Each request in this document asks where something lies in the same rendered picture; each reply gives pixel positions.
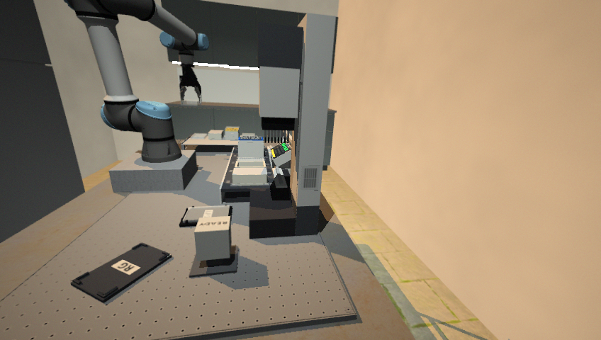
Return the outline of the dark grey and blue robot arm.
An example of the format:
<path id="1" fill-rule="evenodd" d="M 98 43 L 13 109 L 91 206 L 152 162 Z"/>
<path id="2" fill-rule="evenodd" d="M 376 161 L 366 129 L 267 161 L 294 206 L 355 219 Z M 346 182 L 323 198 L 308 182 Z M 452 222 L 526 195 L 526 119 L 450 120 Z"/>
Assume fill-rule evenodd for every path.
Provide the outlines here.
<path id="1" fill-rule="evenodd" d="M 181 64 L 194 64 L 194 50 L 206 51 L 209 41 L 171 15 L 155 0 L 64 0 L 86 26 L 101 73 L 106 97 L 101 117 L 107 126 L 121 131 L 142 132 L 142 160 L 170 162 L 181 157 L 174 138 L 168 105 L 139 101 L 133 94 L 116 25 L 118 15 L 134 16 L 163 30 L 163 46 L 179 51 Z M 180 42 L 181 41 L 181 42 Z"/>

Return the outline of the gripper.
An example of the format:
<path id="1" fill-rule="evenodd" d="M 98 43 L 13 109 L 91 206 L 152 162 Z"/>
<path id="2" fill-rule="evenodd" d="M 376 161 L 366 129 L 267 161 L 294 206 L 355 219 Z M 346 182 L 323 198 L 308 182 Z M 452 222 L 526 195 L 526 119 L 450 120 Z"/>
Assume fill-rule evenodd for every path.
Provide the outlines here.
<path id="1" fill-rule="evenodd" d="M 196 81 L 197 79 L 195 76 L 193 76 L 193 74 L 191 73 L 191 69 L 190 69 L 190 67 L 194 67 L 194 64 L 180 64 L 180 65 L 182 66 L 182 74 L 183 74 L 183 75 L 179 75 L 180 85 L 181 85 L 181 86 L 179 85 L 181 100 L 184 100 L 184 97 L 185 97 L 185 95 L 184 95 L 184 93 L 186 91 L 185 86 L 187 86 L 187 87 L 192 86 L 195 88 L 194 90 L 195 90 L 196 95 L 199 98 L 199 102 L 201 104 L 202 103 L 201 85 L 199 84 L 198 81 Z M 185 73 L 185 70 L 186 70 L 186 73 Z M 181 80 L 182 80 L 182 84 L 181 84 Z M 193 82 L 194 80 L 195 80 L 195 82 Z"/>

